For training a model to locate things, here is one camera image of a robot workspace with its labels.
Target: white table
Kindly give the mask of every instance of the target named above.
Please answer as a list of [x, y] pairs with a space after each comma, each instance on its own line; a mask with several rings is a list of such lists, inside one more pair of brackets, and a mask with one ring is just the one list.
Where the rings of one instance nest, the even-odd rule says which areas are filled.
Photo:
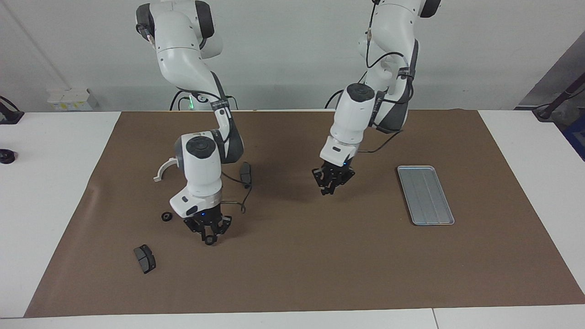
[[[480, 113], [585, 290], [585, 163], [530, 112]], [[0, 148], [19, 152], [0, 166], [0, 328], [585, 328], [583, 305], [22, 319], [118, 116], [28, 113], [0, 126]]]

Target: robotic arm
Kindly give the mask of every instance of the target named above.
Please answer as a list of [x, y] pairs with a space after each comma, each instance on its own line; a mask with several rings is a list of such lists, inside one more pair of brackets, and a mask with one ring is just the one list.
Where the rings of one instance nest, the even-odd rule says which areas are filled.
[[386, 134], [402, 129], [414, 94], [418, 56], [414, 23], [419, 17], [433, 16], [441, 0], [373, 2], [370, 26], [358, 42], [366, 59], [365, 82], [351, 84], [343, 91], [321, 150], [324, 163], [312, 171], [323, 195], [333, 194], [355, 175], [350, 164], [368, 126]]
[[205, 2], [192, 0], [144, 4], [136, 10], [136, 30], [156, 50], [163, 77], [189, 92], [193, 104], [209, 103], [218, 121], [218, 129], [188, 133], [175, 143], [187, 185], [170, 200], [189, 229], [212, 245], [232, 219], [221, 213], [221, 164], [237, 162], [244, 148], [221, 83], [203, 62], [222, 50], [211, 10]]

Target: gray tray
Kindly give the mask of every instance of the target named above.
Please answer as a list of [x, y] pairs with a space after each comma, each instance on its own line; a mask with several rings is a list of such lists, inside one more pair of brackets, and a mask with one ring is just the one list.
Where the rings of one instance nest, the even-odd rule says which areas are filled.
[[453, 225], [455, 219], [432, 166], [400, 166], [398, 176], [415, 225]]

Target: blue object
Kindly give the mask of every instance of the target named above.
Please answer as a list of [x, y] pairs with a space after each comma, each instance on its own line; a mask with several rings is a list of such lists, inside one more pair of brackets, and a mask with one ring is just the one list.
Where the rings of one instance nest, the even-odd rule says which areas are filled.
[[585, 160], [585, 115], [563, 131], [563, 135], [579, 156]]

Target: brown mat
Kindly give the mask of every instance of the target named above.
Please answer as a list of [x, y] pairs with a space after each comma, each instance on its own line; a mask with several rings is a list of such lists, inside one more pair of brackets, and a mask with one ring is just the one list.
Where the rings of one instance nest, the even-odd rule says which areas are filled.
[[[331, 112], [235, 113], [254, 190], [208, 247], [168, 200], [184, 187], [170, 168], [183, 133], [216, 127], [211, 113], [120, 116], [26, 317], [92, 314], [369, 310], [585, 303], [476, 111], [412, 111], [405, 132], [361, 154], [334, 196], [311, 169]], [[387, 138], [371, 129], [362, 147]], [[449, 227], [411, 224], [399, 165], [433, 165], [455, 216]], [[238, 175], [239, 164], [224, 170]], [[224, 180], [226, 200], [241, 185]], [[144, 275], [132, 251], [148, 244]]]

